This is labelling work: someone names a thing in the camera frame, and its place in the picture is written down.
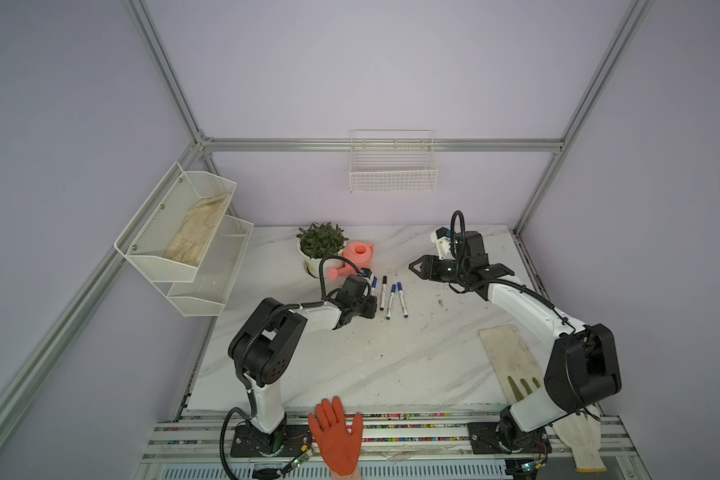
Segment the white marker black tip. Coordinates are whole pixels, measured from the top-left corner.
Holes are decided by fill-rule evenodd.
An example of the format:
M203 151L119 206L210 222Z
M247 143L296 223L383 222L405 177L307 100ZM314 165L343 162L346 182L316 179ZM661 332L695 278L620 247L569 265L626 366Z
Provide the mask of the white marker black tip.
M384 311L386 309L386 299L387 299L387 284L388 284L388 277L384 275L382 277L382 285L380 290L380 300L379 300L379 310Z

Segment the white marker blue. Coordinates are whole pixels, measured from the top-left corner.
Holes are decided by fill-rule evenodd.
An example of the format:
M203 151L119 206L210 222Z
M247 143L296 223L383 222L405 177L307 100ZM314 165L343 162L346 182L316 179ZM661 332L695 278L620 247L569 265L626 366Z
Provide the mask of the white marker blue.
M397 286L397 291L399 293L399 299L400 299L400 305L401 305L401 309L402 309L402 313L403 313L403 318L407 319L407 318L409 318L409 312L408 312L408 308L407 308L407 304L406 304L406 300L405 300L405 294L404 294L404 290L402 287L402 283L398 281L396 286Z
M394 298L395 298L396 292L397 292L397 285L392 284L389 295L388 295L387 304L386 304L385 319L387 321L391 320L391 317L392 317L392 309L393 309Z

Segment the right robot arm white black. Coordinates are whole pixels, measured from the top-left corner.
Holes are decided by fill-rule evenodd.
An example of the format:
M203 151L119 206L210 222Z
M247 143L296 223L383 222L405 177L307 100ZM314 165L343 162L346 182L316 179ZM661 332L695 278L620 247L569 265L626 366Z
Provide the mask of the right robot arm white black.
M542 377L508 377L516 402L500 413L498 447L518 452L555 421L606 399L622 388L612 331L567 316L553 303L521 284L515 272L493 263L476 231L456 233L441 227L431 240L435 255L409 264L423 280L460 286L500 307L550 349Z

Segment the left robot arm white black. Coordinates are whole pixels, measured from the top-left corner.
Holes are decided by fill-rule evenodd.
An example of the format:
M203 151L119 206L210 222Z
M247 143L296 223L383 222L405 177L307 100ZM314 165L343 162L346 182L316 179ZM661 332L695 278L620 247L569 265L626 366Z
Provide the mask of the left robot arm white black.
M255 431L270 435L285 424L279 381L303 334L341 329L356 317L372 319L376 304L368 280L357 274L318 301L284 304L268 297L259 303L227 350Z

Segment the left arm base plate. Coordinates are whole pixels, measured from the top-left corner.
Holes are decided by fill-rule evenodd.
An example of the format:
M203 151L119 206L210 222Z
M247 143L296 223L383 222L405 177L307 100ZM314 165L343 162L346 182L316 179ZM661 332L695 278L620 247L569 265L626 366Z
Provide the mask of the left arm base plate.
M282 424L272 433L262 433L248 422L242 422L235 427L229 455L232 458L295 457L312 441L307 425Z

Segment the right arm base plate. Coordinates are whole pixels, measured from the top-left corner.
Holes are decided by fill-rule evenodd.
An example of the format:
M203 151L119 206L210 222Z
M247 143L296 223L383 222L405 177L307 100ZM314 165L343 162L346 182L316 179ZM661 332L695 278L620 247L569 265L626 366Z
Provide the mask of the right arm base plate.
M467 424L468 439L474 454L531 454L544 455L551 449L546 433L515 431L500 422L471 422Z

